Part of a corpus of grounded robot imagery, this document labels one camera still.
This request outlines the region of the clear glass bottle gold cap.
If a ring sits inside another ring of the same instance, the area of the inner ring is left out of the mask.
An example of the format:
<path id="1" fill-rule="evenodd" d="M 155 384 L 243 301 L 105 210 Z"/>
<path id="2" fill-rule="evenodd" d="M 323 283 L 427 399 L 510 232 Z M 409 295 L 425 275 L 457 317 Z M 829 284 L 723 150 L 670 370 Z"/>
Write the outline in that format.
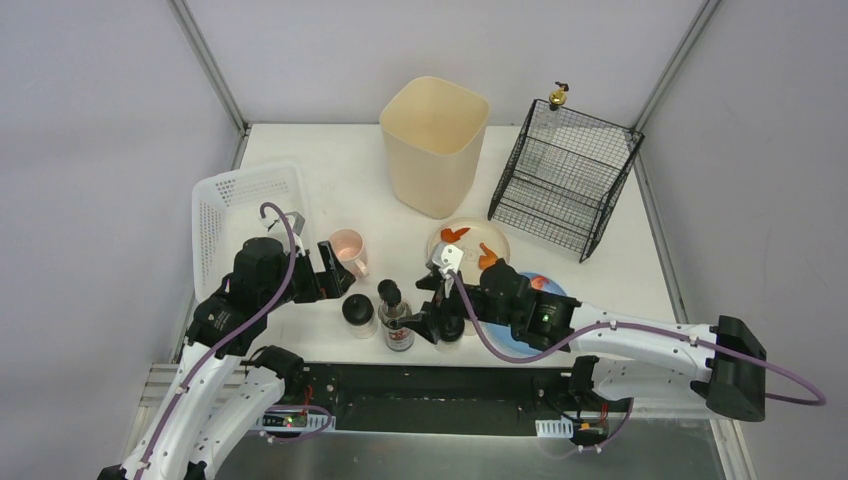
<path id="1" fill-rule="evenodd" d="M 565 104 L 567 93 L 570 90 L 569 84 L 566 82 L 556 81 L 555 85 L 556 89 L 549 94 L 547 106 L 539 115 L 536 138 L 540 142 L 541 148 L 540 163 L 546 160 L 551 153 L 556 152 L 553 143 L 559 128 L 558 111 Z"/>

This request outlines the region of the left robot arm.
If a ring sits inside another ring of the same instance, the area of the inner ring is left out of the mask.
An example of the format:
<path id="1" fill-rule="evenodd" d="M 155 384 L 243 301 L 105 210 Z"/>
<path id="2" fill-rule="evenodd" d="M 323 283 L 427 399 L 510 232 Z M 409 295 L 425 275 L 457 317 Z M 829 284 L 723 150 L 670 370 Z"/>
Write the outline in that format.
<path id="1" fill-rule="evenodd" d="M 195 309 L 178 372 L 162 408 L 138 445 L 102 479 L 212 479 L 240 439 L 287 391 L 302 390 L 303 359 L 268 346 L 236 394 L 214 404 L 266 329 L 270 312 L 296 304 L 338 299 L 355 277 L 329 242 L 318 245 L 324 271 L 314 270 L 307 250 L 271 237 L 247 240 L 233 270 Z"/>

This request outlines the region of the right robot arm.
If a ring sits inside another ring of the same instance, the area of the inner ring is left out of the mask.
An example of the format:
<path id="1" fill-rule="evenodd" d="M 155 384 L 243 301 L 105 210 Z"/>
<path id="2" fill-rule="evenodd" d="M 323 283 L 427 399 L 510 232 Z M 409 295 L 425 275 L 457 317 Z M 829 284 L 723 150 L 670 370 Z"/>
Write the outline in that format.
<path id="1" fill-rule="evenodd" d="M 744 321 L 670 324 L 617 315 L 573 297 L 532 287 L 499 260 L 476 285 L 431 267 L 416 283 L 431 290 L 419 312 L 390 321 L 432 344 L 454 342 L 466 321 L 506 326 L 511 337 L 540 352 L 576 352 L 569 386 L 576 397 L 700 397 L 712 412 L 740 421 L 765 418 L 766 350 Z"/>

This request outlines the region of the soy sauce bottle red label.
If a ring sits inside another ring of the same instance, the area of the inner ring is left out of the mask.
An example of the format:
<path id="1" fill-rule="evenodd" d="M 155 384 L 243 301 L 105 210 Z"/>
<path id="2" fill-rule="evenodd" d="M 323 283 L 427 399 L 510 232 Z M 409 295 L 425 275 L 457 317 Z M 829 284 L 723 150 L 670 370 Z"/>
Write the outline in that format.
<path id="1" fill-rule="evenodd" d="M 397 283 L 391 279 L 382 280 L 377 287 L 380 304 L 377 310 L 387 347 L 395 352 L 404 352 L 414 343 L 414 334 L 399 324 L 399 321 L 412 315 L 409 303 L 403 298 Z"/>

